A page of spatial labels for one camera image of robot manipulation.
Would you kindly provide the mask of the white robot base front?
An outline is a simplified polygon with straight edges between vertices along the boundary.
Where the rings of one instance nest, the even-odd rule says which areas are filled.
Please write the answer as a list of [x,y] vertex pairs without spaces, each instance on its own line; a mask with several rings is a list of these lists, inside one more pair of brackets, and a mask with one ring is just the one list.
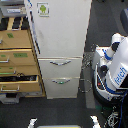
[[[101,128],[97,116],[91,115],[90,118],[93,122],[93,126],[91,128]],[[37,121],[37,118],[30,119],[30,122],[27,128],[83,128],[80,125],[72,125],[72,124],[40,125],[36,127],[35,126],[36,121]]]

